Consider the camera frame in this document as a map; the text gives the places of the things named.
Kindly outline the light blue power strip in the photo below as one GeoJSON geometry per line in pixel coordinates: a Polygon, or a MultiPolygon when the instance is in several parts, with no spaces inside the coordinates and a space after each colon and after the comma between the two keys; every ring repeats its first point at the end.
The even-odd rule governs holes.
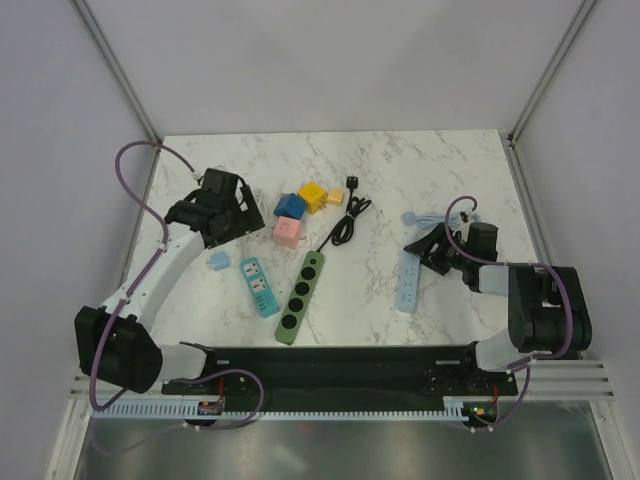
{"type": "Polygon", "coordinates": [[[395,302],[400,312],[412,314],[416,310],[420,267],[418,257],[406,251],[401,252],[395,302]]]}

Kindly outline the yellow cube socket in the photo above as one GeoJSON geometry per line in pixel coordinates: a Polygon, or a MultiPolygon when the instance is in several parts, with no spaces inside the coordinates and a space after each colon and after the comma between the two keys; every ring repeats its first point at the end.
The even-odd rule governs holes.
{"type": "Polygon", "coordinates": [[[315,215],[325,207],[328,193],[317,183],[309,182],[300,188],[298,195],[305,201],[307,212],[315,215]]]}

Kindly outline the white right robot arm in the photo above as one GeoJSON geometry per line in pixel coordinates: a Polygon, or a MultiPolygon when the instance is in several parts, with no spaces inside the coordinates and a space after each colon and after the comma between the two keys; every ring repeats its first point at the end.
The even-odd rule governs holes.
{"type": "Polygon", "coordinates": [[[458,368],[467,392],[483,392],[494,372],[530,361],[574,359],[587,350],[593,329],[579,275],[573,267],[497,262],[498,227],[470,222],[451,232],[443,222],[404,247],[420,264],[444,276],[455,269],[473,292],[507,299],[507,327],[471,346],[472,360],[458,368]]]}

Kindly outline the yellow plug adapter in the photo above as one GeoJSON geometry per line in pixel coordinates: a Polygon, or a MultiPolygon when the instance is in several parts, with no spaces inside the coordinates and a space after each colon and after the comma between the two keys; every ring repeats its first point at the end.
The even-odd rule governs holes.
{"type": "Polygon", "coordinates": [[[327,206],[342,206],[345,199],[345,193],[342,189],[330,189],[324,195],[324,204],[327,206]]]}

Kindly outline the green power strip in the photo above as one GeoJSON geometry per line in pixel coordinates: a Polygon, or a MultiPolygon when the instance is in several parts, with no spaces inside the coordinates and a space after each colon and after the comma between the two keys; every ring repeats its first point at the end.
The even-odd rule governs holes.
{"type": "Polygon", "coordinates": [[[309,251],[306,254],[275,330],[274,338],[278,343],[294,344],[324,263],[325,256],[321,252],[309,251]]]}

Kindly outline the pink cube socket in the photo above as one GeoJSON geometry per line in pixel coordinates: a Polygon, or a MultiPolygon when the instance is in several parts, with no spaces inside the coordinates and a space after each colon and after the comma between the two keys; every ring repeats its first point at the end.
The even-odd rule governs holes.
{"type": "Polygon", "coordinates": [[[302,224],[298,219],[280,216],[273,230],[272,240],[276,245],[295,249],[299,243],[302,224]]]}

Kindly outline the teal power strip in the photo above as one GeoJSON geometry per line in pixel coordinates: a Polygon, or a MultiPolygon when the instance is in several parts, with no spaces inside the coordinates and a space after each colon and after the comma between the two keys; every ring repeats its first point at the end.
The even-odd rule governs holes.
{"type": "Polygon", "coordinates": [[[269,318],[280,311],[279,303],[259,260],[250,257],[240,263],[240,269],[249,292],[262,318],[269,318]]]}

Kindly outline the blue cube socket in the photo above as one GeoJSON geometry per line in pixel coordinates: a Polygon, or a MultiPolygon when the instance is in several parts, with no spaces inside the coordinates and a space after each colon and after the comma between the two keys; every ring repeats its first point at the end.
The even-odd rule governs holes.
{"type": "Polygon", "coordinates": [[[296,193],[291,193],[288,198],[279,199],[273,213],[277,217],[287,217],[301,220],[306,212],[306,203],[296,193]]]}

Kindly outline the light blue plug adapter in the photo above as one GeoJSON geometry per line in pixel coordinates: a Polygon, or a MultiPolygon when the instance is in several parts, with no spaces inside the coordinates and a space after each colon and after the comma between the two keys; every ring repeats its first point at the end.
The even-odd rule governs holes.
{"type": "Polygon", "coordinates": [[[224,251],[215,252],[208,257],[207,265],[213,271],[225,270],[231,266],[231,258],[224,251]]]}

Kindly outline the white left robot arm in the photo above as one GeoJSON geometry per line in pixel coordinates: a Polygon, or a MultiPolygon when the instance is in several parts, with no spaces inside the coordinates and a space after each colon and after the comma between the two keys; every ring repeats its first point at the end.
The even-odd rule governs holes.
{"type": "Polygon", "coordinates": [[[159,345],[151,336],[159,310],[187,268],[206,250],[262,229],[265,222],[239,175],[207,169],[200,186],[159,219],[161,236],[147,263],[100,306],[74,320],[80,368],[90,385],[107,382],[147,392],[158,381],[185,379],[198,393],[219,382],[200,347],[159,345]]]}

